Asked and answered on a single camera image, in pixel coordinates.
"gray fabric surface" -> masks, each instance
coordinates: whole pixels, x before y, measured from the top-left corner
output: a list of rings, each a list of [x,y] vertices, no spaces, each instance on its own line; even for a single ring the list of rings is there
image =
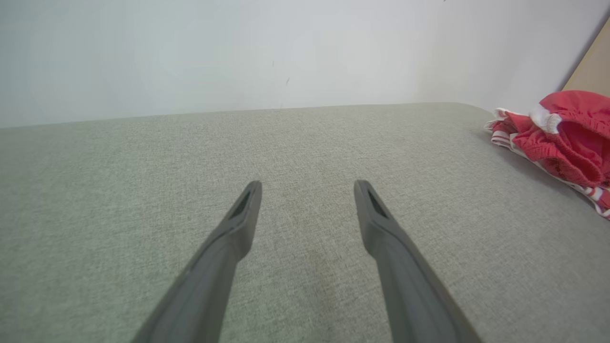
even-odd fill
[[[0,130],[0,341],[127,342],[248,181],[223,342],[390,342],[369,180],[486,342],[610,341],[610,224],[462,104]]]

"crumpled red fabric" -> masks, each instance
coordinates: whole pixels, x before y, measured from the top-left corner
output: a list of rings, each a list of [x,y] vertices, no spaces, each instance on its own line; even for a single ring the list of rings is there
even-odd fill
[[[610,217],[610,98],[570,90],[548,95],[529,115],[506,109],[494,115],[486,124],[493,143],[584,193]]]

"wall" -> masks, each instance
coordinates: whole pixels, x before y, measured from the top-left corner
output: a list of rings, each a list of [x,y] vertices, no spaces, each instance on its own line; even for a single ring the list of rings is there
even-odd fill
[[[0,126],[459,101],[527,111],[608,0],[3,0]]]

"red and white cloth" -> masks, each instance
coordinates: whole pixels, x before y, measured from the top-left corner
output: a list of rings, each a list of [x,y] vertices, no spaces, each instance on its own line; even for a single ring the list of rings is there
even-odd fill
[[[610,219],[610,98],[571,90],[553,93],[529,115],[496,109],[485,128],[505,146],[585,194]]]

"red garment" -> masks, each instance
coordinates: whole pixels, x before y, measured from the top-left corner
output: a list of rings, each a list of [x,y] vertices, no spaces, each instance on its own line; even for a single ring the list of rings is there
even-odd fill
[[[504,109],[494,114],[497,120],[486,126],[493,143],[578,186],[610,217],[610,98],[571,90],[547,96],[528,116]]]

